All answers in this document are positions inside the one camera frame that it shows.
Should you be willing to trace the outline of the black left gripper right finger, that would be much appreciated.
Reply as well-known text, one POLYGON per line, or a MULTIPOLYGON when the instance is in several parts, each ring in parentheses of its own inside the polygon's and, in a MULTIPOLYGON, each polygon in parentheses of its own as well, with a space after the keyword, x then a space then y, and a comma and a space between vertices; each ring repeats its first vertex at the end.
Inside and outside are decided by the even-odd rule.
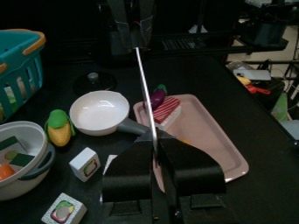
POLYGON ((202 150, 158 131, 157 164, 169 224, 238 224, 224 198, 224 172, 202 150))

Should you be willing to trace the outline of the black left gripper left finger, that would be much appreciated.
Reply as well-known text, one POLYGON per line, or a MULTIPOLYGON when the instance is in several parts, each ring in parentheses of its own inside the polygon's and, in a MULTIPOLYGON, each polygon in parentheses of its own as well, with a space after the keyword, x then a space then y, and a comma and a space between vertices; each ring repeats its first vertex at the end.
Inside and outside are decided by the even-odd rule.
POLYGON ((153 224, 152 151, 146 131, 110 161, 102 176, 102 224, 153 224))

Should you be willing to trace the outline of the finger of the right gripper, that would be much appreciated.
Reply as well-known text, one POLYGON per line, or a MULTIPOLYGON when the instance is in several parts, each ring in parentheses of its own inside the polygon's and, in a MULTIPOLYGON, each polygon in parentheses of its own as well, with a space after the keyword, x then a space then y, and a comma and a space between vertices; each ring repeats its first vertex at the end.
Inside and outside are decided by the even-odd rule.
POLYGON ((138 0, 138 46, 146 47, 152 36, 154 0, 138 0))
POLYGON ((126 7, 124 0, 106 0, 110 14, 116 22, 116 28, 120 34, 120 40, 124 48, 132 48, 132 30, 126 21, 126 7))

